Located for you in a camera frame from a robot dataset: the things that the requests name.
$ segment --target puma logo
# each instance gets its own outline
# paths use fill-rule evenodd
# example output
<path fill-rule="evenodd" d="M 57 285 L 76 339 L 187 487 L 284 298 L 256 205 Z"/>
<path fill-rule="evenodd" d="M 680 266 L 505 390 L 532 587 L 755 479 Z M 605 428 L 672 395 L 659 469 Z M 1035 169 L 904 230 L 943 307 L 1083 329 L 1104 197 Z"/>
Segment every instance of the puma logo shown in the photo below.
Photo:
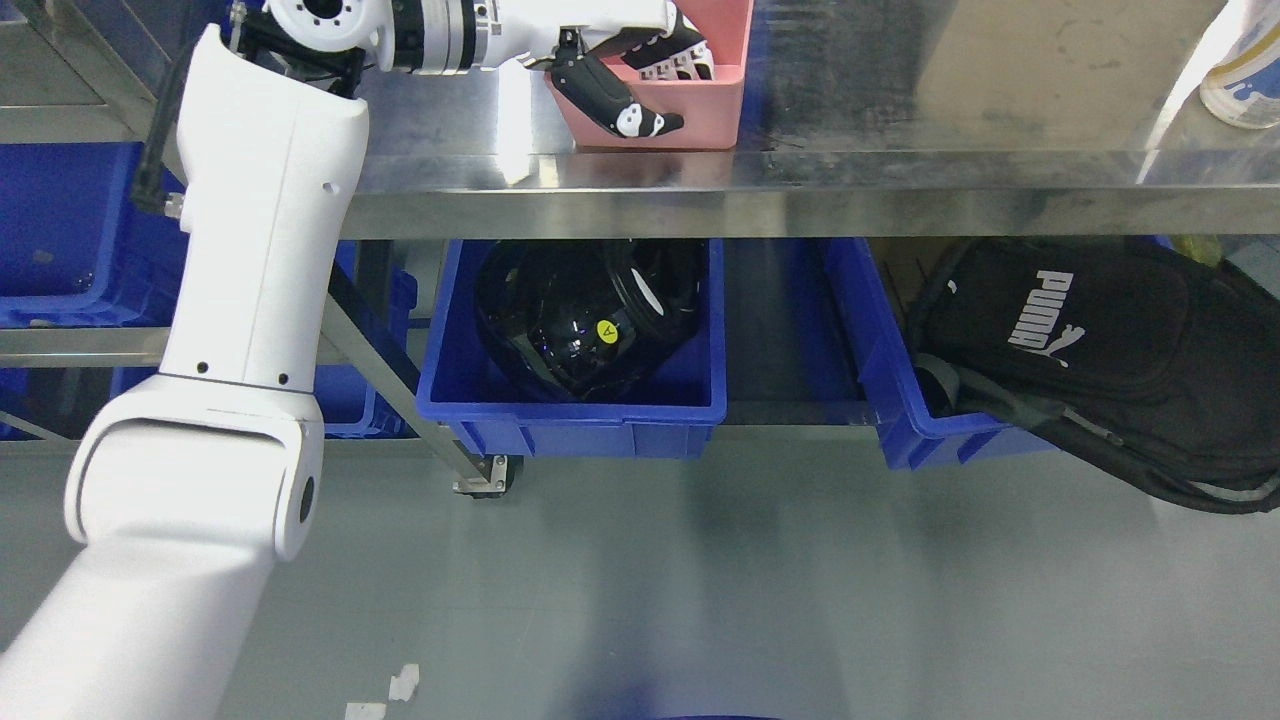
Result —
<path fill-rule="evenodd" d="M 1065 328 L 1062 328 L 1062 334 L 1059 336 L 1059 338 L 1055 340 L 1053 342 L 1048 343 L 1048 347 L 1043 350 L 1036 350 L 1032 347 L 1020 347 L 1019 350 L 1024 350 L 1027 352 L 1030 352 L 1032 355 L 1043 355 L 1044 357 L 1053 357 L 1055 352 L 1062 350 L 1064 347 L 1070 347 L 1075 345 L 1076 342 L 1079 342 L 1082 337 L 1084 337 L 1084 328 L 1078 328 L 1075 325 L 1066 325 Z M 1059 365 L 1064 368 L 1071 366 L 1066 360 L 1062 360 L 1061 357 L 1053 357 L 1053 360 L 1057 360 Z"/>
<path fill-rule="evenodd" d="M 1041 287 L 1027 293 L 1027 304 L 1023 305 L 1014 332 L 1009 334 L 1009 343 L 1033 355 L 1052 357 L 1064 368 L 1070 368 L 1066 360 L 1055 357 L 1053 354 L 1079 342 L 1084 337 L 1084 328 L 1066 325 L 1062 328 L 1062 334 L 1053 342 L 1050 342 L 1050 334 L 1057 325 L 1062 305 L 1066 302 L 1066 293 L 1071 290 L 1071 281 L 1075 279 L 1075 275 L 1041 270 L 1036 273 L 1036 278 L 1041 281 Z"/>

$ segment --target paper scrap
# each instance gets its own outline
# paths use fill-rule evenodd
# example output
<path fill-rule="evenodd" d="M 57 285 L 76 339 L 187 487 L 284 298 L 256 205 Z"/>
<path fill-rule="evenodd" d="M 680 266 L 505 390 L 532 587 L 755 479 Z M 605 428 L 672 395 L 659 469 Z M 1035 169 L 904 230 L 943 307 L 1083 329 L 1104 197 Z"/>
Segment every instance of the paper scrap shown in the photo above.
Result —
<path fill-rule="evenodd" d="M 406 665 L 401 669 L 399 675 L 392 675 L 392 685 L 387 691 L 387 698 L 392 702 L 408 702 L 413 700 L 420 676 L 421 669 L 416 662 Z"/>
<path fill-rule="evenodd" d="M 343 720 L 387 720 L 385 702 L 348 702 Z"/>

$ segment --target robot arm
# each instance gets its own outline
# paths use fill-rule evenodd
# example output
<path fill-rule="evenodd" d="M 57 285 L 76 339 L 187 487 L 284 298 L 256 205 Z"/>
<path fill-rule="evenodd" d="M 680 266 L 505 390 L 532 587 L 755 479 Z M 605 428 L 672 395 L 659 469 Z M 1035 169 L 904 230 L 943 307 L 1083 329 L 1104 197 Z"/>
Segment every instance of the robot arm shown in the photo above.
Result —
<path fill-rule="evenodd" d="M 634 110 L 588 54 L 608 38 L 636 42 L 628 28 L 676 27 L 664 0 L 294 0 L 273 10 L 314 51 L 302 61 L 339 82 L 324 92 L 256 67 L 215 27 L 195 47 L 178 118 L 188 188 L 172 204 L 191 242 L 169 343 L 160 374 L 108 404 L 77 450 L 65 520 L 88 547 L 0 655 L 0 717 L 216 714 L 271 569 L 298 552 L 314 519 L 320 316 L 369 136 L 365 102 L 343 96 L 367 54 L 381 69 L 428 74 L 508 58 L 556 73 L 558 63 L 584 102 L 607 97 L 591 108 L 616 132 L 678 127 Z M 280 40 L 251 42 L 273 50 Z"/>
<path fill-rule="evenodd" d="M 598 58 L 623 59 L 645 79 L 712 79 L 707 40 L 669 0 L 268 0 L 296 42 L 323 53 L 361 49 L 381 70 L 445 76 L 507 60 L 552 73 L 552 86 L 620 137 L 684 126 L 637 102 Z"/>

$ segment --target stainless steel table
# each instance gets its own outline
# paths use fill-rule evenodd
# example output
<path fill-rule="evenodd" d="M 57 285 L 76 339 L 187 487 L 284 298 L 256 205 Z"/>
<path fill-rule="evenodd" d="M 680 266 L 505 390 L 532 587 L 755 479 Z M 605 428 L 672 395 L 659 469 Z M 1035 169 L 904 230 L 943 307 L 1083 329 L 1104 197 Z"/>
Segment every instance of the stainless steel table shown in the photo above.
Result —
<path fill-rule="evenodd" d="M 575 147 L 541 76 L 516 67 L 374 73 L 344 236 L 1276 232 L 1280 132 L 1231 128 L 1194 94 L 1251 1 L 758 0 L 740 138 L 726 152 Z M 50 70 L 65 82 L 47 102 L 0 87 L 0 141 L 138 137 L 178 26 L 200 17 L 179 22 L 165 6 L 0 0 L 0 50 L 54 53 L 83 81 Z M 0 53 L 0 73 L 20 56 Z M 78 122 L 86 113 L 101 122 Z M 328 341 L 412 415 L 403 354 L 371 352 L 330 305 Z M 100 348 L 88 364 L 152 357 L 160 340 L 40 332 L 0 333 L 0 365 L 65 365 Z M 804 424 L 819 410 L 780 397 L 760 392 L 736 415 Z M 438 425 L 411 424 L 467 474 L 475 459 Z"/>

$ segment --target black backpack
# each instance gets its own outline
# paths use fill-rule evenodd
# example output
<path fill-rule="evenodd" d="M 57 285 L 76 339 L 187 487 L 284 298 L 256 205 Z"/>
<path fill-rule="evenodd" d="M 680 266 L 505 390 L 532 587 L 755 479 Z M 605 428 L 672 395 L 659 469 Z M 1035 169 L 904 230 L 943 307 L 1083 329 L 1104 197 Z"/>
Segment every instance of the black backpack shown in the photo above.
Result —
<path fill-rule="evenodd" d="M 964 241 L 913 305 L 925 395 L 1169 502 L 1280 505 L 1280 304 L 1143 238 Z"/>

